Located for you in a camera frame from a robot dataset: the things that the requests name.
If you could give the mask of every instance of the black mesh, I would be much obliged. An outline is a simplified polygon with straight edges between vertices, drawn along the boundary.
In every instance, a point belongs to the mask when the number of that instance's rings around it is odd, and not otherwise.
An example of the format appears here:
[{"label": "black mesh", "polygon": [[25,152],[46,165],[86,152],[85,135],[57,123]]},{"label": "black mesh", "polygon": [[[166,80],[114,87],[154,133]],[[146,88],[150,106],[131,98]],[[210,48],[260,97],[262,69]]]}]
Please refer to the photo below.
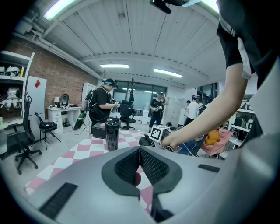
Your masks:
[{"label": "black mesh", "polygon": [[131,153],[115,165],[115,173],[124,181],[134,185],[135,174],[139,167],[139,150]]},{"label": "black mesh", "polygon": [[140,153],[141,167],[152,185],[160,181],[169,173],[169,166],[166,163],[160,161],[145,150],[141,149]]}]

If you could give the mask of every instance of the black chair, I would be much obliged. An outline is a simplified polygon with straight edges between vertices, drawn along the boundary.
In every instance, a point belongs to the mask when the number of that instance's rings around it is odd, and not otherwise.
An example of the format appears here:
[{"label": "black chair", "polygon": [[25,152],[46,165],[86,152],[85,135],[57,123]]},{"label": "black chair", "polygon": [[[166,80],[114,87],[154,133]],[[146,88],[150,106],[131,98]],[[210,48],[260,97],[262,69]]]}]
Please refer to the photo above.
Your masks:
[{"label": "black chair", "polygon": [[17,167],[17,171],[18,171],[19,175],[21,174],[21,170],[20,170],[21,165],[26,158],[29,159],[34,164],[35,169],[38,169],[37,164],[29,157],[29,155],[37,153],[37,152],[39,152],[39,155],[42,154],[42,152],[40,150],[31,151],[29,149],[29,146],[31,146],[35,140],[35,137],[30,128],[30,120],[28,119],[29,108],[30,108],[31,102],[32,102],[32,99],[28,95],[28,92],[27,92],[24,96],[25,112],[24,112],[23,123],[22,123],[23,128],[25,129],[25,132],[19,132],[17,130],[16,127],[19,126],[19,124],[12,124],[12,125],[8,126],[8,127],[13,127],[15,132],[7,135],[7,151],[11,152],[11,151],[23,150],[23,153],[21,153],[15,157],[16,162],[18,162],[18,158],[21,158],[21,161],[19,162],[19,165]]},{"label": "black chair", "polygon": [[121,126],[121,129],[130,130],[130,128],[133,128],[133,130],[135,130],[134,127],[131,127],[131,126],[130,126],[130,124],[136,122],[135,119],[129,118],[130,115],[132,114],[132,108],[133,108],[133,105],[129,106],[129,105],[126,105],[126,104],[121,104],[121,106],[119,107],[120,112],[121,112],[121,118],[120,118],[120,120],[121,120],[122,122],[126,122],[126,125],[122,125],[122,126]]},{"label": "black chair", "polygon": [[[57,129],[57,124],[55,124],[54,122],[44,122],[42,120],[42,118],[40,117],[40,115],[35,112],[37,118],[39,119],[40,121],[40,124],[39,124],[39,129],[40,129],[40,142],[42,142],[42,140],[45,141],[45,149],[47,150],[47,133],[50,133],[53,137],[55,137],[58,141],[60,141],[53,133],[52,131]],[[43,134],[45,134],[45,138],[42,138],[41,137],[41,132],[43,132]]]}]

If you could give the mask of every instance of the black rubber pad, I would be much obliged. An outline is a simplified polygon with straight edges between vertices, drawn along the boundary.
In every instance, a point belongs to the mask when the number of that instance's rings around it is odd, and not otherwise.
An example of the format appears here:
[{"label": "black rubber pad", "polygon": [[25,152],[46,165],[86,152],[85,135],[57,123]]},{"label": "black rubber pad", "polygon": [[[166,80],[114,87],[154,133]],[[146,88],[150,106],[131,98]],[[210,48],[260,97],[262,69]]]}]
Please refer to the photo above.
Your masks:
[{"label": "black rubber pad", "polygon": [[40,212],[51,219],[54,219],[77,187],[78,186],[75,184],[64,183],[40,208]]},{"label": "black rubber pad", "polygon": [[209,166],[209,165],[206,165],[206,164],[200,164],[198,166],[199,168],[202,168],[204,170],[208,170],[208,171],[211,171],[211,172],[215,172],[215,173],[218,173],[220,168],[219,167],[216,167],[216,166]]}]

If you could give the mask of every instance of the red sign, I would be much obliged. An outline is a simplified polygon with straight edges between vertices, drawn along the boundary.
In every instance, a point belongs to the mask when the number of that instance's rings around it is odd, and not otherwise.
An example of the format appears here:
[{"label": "red sign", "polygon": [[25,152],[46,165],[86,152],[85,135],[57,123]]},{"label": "red sign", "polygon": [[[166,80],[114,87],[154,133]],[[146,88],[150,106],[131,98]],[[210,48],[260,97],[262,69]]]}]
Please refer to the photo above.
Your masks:
[{"label": "red sign", "polygon": [[39,86],[40,84],[41,84],[41,83],[40,83],[39,79],[37,79],[37,81],[36,81],[36,83],[35,83],[35,87],[38,88],[38,86]]}]

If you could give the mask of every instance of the orange pillow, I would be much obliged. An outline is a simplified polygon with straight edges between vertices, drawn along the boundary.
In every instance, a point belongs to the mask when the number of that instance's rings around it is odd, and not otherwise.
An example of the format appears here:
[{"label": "orange pillow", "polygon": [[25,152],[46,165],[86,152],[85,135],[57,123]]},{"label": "orange pillow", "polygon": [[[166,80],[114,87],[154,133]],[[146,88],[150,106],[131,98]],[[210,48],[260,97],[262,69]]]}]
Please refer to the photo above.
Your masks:
[{"label": "orange pillow", "polygon": [[214,145],[217,142],[217,140],[216,139],[206,139],[205,142],[206,142],[206,145]]},{"label": "orange pillow", "polygon": [[208,139],[215,139],[217,142],[220,141],[219,132],[214,130],[208,133]]}]

